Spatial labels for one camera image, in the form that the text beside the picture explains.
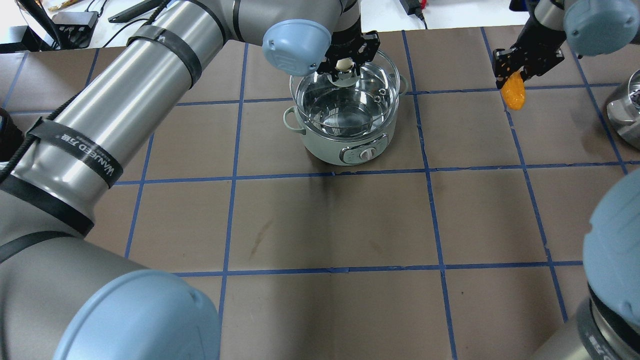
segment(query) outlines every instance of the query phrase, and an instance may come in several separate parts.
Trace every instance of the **white table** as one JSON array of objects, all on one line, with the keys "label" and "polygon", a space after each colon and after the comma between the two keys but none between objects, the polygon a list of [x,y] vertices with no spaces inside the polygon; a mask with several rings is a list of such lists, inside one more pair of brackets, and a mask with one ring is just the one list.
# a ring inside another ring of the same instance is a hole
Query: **white table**
[{"label": "white table", "polygon": [[[49,6],[51,1],[44,0]],[[91,10],[98,11],[104,0],[96,0]],[[69,6],[64,11],[84,11],[90,0],[84,0]],[[124,24],[112,24],[108,18],[138,3],[138,0],[107,0],[104,13],[98,20],[97,27],[89,47],[102,47]],[[361,0],[362,31],[397,31],[423,29],[424,25],[416,17],[404,13],[398,0]],[[529,18],[528,13],[509,11],[509,0],[429,0],[424,10],[429,29],[471,28],[476,26],[522,25]],[[40,35],[44,30],[25,14],[28,24]],[[24,25],[17,5],[12,0],[3,0],[0,4],[0,29],[10,26]],[[109,46],[123,46],[143,22],[138,22],[122,31]]]}]

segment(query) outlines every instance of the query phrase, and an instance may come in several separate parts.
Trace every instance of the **brown tile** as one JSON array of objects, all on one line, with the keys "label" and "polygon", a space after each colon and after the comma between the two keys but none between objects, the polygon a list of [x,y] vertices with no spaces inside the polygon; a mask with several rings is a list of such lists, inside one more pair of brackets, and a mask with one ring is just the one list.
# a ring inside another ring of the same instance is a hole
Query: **brown tile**
[{"label": "brown tile", "polygon": [[567,316],[571,317],[578,306],[589,297],[587,277],[582,266],[556,266],[556,276],[564,300]]},{"label": "brown tile", "polygon": [[562,325],[547,267],[448,270],[460,360],[525,360]]},{"label": "brown tile", "polygon": [[[239,175],[340,173],[424,167],[411,97],[403,97],[400,101],[396,133],[387,150],[376,159],[355,167],[329,165],[308,152],[301,136],[289,132],[282,124],[282,113],[292,105],[292,102],[280,101],[244,104]],[[293,124],[293,115],[290,115],[289,121]]]},{"label": "brown tile", "polygon": [[584,75],[591,84],[623,83],[640,69],[640,47],[629,45],[608,55],[585,56],[580,60]]},{"label": "brown tile", "polygon": [[378,33],[378,35],[380,36],[380,50],[384,51],[395,63],[400,75],[411,81],[402,33],[400,31],[392,31]]},{"label": "brown tile", "polygon": [[429,166],[520,164],[498,92],[418,96]]},{"label": "brown tile", "polygon": [[444,261],[546,261],[524,175],[514,170],[431,174]]},{"label": "brown tile", "polygon": [[147,179],[231,176],[237,104],[176,106],[158,127]]},{"label": "brown tile", "polygon": [[527,164],[617,161],[586,89],[529,90],[511,116]]},{"label": "brown tile", "polygon": [[137,198],[138,185],[112,187],[95,208],[95,227],[86,240],[124,256]]},{"label": "brown tile", "polygon": [[245,99],[274,99],[291,97],[289,75],[274,68],[264,58],[262,48],[249,45],[244,82]]},{"label": "brown tile", "polygon": [[622,176],[619,166],[529,169],[547,247],[554,260],[582,259],[582,242],[591,230],[591,214]]},{"label": "brown tile", "polygon": [[451,359],[440,274],[229,277],[220,358]]},{"label": "brown tile", "polygon": [[609,122],[609,118],[607,116],[607,101],[610,96],[615,91],[615,87],[602,87],[602,88],[591,88],[593,92],[593,97],[596,99],[596,103],[598,104],[598,108],[600,109],[600,113],[604,117],[607,122],[607,127],[613,136],[613,140],[616,142],[616,147],[620,152],[620,156],[623,161],[638,161],[640,160],[640,150],[635,147],[629,145],[624,139],[622,139],[615,129],[611,126]]},{"label": "brown tile", "polygon": [[230,181],[146,184],[130,258],[169,272],[222,270]]},{"label": "brown tile", "polygon": [[29,53],[6,109],[53,110],[84,89],[95,50]]},{"label": "brown tile", "polygon": [[229,268],[438,263],[424,174],[238,181]]},{"label": "brown tile", "polygon": [[[497,48],[509,49],[513,45],[523,26],[491,26],[484,29],[491,50]],[[525,83],[527,86],[550,85],[582,85],[584,81],[575,64],[571,49],[567,43],[561,46],[564,53],[564,61],[549,70],[543,76],[534,76]]]},{"label": "brown tile", "polygon": [[31,126],[36,123],[36,121],[42,117],[43,119],[49,116],[50,113],[27,113],[27,114],[10,114],[13,123],[20,129],[23,133],[27,130],[31,129]]},{"label": "brown tile", "polygon": [[205,293],[216,306],[216,310],[220,310],[220,289],[222,288],[222,277],[185,277],[182,278],[182,280],[185,280],[189,285]]},{"label": "brown tile", "polygon": [[116,60],[120,54],[126,49],[126,47],[105,47],[98,52],[98,60],[95,61],[93,72],[91,74],[91,80],[102,74],[107,69],[113,60]]},{"label": "brown tile", "polygon": [[495,88],[479,28],[407,31],[406,37],[416,90]]},{"label": "brown tile", "polygon": [[142,178],[142,168],[145,166],[148,143],[149,141],[146,141],[133,156],[133,159],[125,166],[124,173],[120,176],[119,181],[138,181]]},{"label": "brown tile", "polygon": [[18,73],[22,58],[25,56],[27,56],[26,53],[0,54],[0,68],[2,68],[0,71],[0,106],[4,104],[15,75]]},{"label": "brown tile", "polygon": [[240,99],[244,44],[229,41],[202,72],[196,85],[179,102]]}]

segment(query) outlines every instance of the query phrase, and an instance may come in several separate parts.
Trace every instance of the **light blue joint cap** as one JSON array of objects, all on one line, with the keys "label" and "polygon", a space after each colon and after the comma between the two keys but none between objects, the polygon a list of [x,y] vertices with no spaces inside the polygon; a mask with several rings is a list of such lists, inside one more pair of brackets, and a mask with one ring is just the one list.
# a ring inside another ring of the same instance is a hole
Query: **light blue joint cap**
[{"label": "light blue joint cap", "polygon": [[331,45],[331,33],[315,21],[293,19],[271,26],[262,39],[264,57],[289,75],[316,71]]},{"label": "light blue joint cap", "polygon": [[65,330],[53,360],[215,360],[220,320],[179,277],[138,270],[103,286]]},{"label": "light blue joint cap", "polygon": [[631,0],[578,0],[564,14],[571,49],[581,55],[611,54],[635,37],[640,13]]},{"label": "light blue joint cap", "polygon": [[640,326],[640,170],[602,198],[584,239],[587,280],[602,302]]}]

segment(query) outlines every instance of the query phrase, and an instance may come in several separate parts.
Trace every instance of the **tiled floor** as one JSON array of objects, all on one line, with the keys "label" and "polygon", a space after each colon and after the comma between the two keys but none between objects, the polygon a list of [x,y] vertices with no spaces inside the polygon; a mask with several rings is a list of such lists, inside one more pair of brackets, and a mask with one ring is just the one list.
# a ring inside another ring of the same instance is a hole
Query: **tiled floor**
[{"label": "tiled floor", "polygon": [[[526,359],[586,295],[589,216],[640,165],[600,110],[640,47],[579,62],[565,49],[505,111],[488,48],[519,31],[383,34],[412,89],[389,150],[349,168],[286,131],[288,77],[231,43],[88,240],[205,291],[222,360]],[[0,102],[27,128],[120,51],[0,56]]]}]

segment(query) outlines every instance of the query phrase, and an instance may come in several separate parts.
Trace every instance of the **black power plug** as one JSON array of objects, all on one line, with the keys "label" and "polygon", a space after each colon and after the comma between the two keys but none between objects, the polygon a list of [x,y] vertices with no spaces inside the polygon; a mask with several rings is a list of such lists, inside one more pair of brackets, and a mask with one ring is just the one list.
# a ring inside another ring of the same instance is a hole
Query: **black power plug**
[{"label": "black power plug", "polygon": [[422,14],[422,6],[420,5],[420,0],[400,0],[402,7],[404,8],[404,12],[407,15],[415,15],[418,19],[422,20],[424,24],[424,28],[427,29],[427,22],[424,20],[424,15]]}]

